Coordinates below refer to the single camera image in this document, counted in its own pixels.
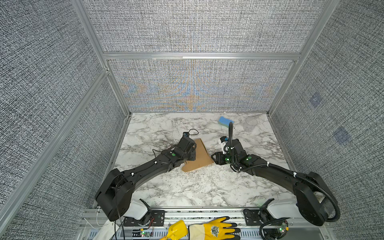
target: yellow shovel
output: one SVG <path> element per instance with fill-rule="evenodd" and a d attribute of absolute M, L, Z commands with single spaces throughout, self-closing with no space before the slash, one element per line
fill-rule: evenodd
<path fill-rule="evenodd" d="M 183 220 L 178 221 L 177 223 L 172 224 L 169 227 L 168 234 L 160 240 L 179 240 L 180 238 L 188 234 L 187 226 Z"/>

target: gray panel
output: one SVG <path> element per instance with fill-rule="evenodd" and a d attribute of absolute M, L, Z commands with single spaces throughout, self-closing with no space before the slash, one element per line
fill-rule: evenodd
<path fill-rule="evenodd" d="M 124 119 L 106 79 L 1 239 L 73 239 Z"/>
<path fill-rule="evenodd" d="M 132 111 L 266 111 L 290 60 L 111 60 Z"/>
<path fill-rule="evenodd" d="M 101 70 L 70 1 L 0 7 L 0 207 Z"/>
<path fill-rule="evenodd" d="M 326 0 L 84 0 L 104 51 L 300 52 Z"/>
<path fill-rule="evenodd" d="M 383 1 L 342 0 L 272 116 L 297 169 L 339 201 L 339 240 L 382 239 L 383 26 Z"/>

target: white marble surface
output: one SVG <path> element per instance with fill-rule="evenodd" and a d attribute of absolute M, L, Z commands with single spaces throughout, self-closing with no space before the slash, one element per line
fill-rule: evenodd
<path fill-rule="evenodd" d="M 228 136 L 228 128 L 217 123 L 220 116 L 235 122 L 233 137 L 238 138 L 248 154 L 288 168 L 283 153 L 265 114 L 220 113 L 135 113 L 129 123 L 115 167 L 120 171 L 139 166 L 154 158 L 152 149 L 163 150 L 178 143 L 182 133 L 191 128 L 199 135 L 208 153 L 220 150 L 217 139 Z M 246 119 L 255 118 L 257 125 L 246 132 Z M 268 198 L 292 197 L 286 189 L 266 179 L 233 172 L 229 165 L 209 166 L 183 172 L 178 167 L 161 174 L 139 187 L 133 198 L 150 206 L 260 206 Z"/>

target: sponge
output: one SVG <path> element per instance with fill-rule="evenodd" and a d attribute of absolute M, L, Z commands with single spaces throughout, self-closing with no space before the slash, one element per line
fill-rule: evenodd
<path fill-rule="evenodd" d="M 225 127 L 229 127 L 229 123 L 232 122 L 232 123 L 235 123 L 233 122 L 232 120 L 228 119 L 228 118 L 225 118 L 223 116 L 220 117 L 220 119 L 217 121 L 220 125 L 223 125 Z"/>

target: brown cardboard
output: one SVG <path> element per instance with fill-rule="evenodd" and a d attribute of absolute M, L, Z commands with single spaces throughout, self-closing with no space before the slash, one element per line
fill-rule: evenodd
<path fill-rule="evenodd" d="M 181 168 L 184 172 L 190 172 L 192 170 L 207 166 L 214 163 L 212 158 L 209 156 L 207 149 L 204 146 L 201 139 L 195 139 L 196 143 L 196 160 L 195 161 L 185 161 L 185 165 Z"/>

